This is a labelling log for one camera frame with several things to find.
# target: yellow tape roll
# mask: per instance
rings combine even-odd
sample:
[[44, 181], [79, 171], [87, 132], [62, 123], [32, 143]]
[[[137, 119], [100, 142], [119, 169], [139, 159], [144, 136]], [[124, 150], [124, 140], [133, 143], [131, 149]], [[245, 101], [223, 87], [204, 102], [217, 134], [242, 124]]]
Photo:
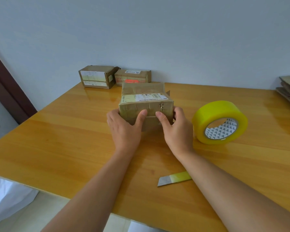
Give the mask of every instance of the yellow tape roll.
[[224, 144], [242, 135], [247, 128], [248, 120], [233, 103], [215, 101], [202, 106], [194, 114], [192, 123], [194, 133], [200, 142]]

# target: wood grain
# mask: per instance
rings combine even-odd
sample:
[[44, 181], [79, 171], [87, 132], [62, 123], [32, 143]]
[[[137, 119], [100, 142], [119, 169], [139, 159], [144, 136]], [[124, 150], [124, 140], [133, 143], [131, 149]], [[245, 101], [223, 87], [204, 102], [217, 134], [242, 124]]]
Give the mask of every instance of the wood grain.
[[[225, 145], [194, 140], [196, 151], [290, 211], [290, 104], [270, 90], [166, 84], [188, 119], [216, 100], [233, 102], [247, 131]], [[118, 107], [121, 87], [76, 85], [0, 139], [0, 176], [72, 198], [107, 162], [114, 144], [106, 113]], [[113, 212], [173, 232], [226, 231], [193, 181], [157, 187], [185, 169], [162, 132], [143, 133]]]

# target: white paper label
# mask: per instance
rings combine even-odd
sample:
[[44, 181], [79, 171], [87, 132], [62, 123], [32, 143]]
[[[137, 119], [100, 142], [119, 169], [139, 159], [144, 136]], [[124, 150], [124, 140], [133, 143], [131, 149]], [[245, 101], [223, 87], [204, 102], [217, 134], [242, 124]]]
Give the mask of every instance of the white paper label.
[[97, 80], [97, 81], [105, 81], [104, 72], [96, 72], [96, 71], [81, 71], [81, 76], [83, 80]]
[[140, 74], [141, 70], [126, 70], [126, 73]]
[[105, 82], [83, 80], [85, 85], [107, 86]]
[[121, 97], [121, 103], [127, 102], [142, 102], [152, 100], [168, 100], [163, 94], [130, 94]]

